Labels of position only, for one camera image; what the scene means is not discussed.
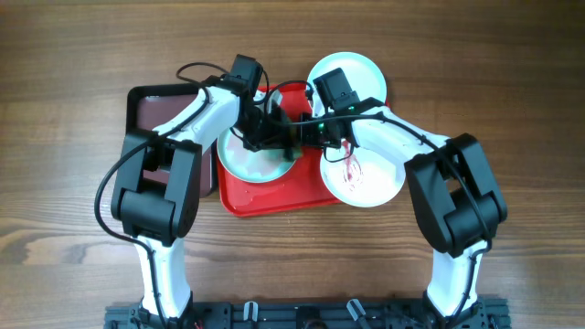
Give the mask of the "white stained plate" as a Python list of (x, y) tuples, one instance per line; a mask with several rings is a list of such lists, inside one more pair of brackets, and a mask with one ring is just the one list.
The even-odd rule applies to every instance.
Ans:
[(394, 198), (405, 182), (404, 169), (381, 155), (343, 143), (326, 148), (320, 160), (324, 185), (353, 207), (377, 207)]

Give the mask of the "green yellow sponge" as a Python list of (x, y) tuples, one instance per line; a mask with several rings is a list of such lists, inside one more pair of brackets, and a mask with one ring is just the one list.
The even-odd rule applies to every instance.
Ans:
[(303, 150), (301, 147), (295, 147), (292, 149), (292, 159), (297, 160), (303, 157)]

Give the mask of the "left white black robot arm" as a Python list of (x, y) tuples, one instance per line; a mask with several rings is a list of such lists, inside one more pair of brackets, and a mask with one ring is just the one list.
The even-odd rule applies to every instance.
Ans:
[(264, 73), (255, 58), (238, 55), (220, 76), (186, 79), (196, 97), (152, 130), (128, 131), (121, 157), (106, 175), (115, 181), (111, 212), (122, 222), (120, 238), (139, 252), (141, 318), (154, 328), (180, 327), (190, 314), (184, 237), (198, 210), (203, 153), (231, 129), (252, 152), (293, 146), (283, 113), (268, 110), (271, 95), (257, 94)]

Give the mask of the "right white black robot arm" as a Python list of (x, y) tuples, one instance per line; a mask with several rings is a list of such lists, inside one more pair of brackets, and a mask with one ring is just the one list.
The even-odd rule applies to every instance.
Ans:
[(469, 133), (449, 138), (406, 122), (383, 102), (362, 99), (342, 69), (313, 81), (324, 115), (303, 119), (301, 139), (324, 150), (343, 142), (403, 169), (417, 224), (433, 249), (425, 291), (444, 328), (471, 317), (479, 263), (492, 248), (507, 206), (480, 143)]

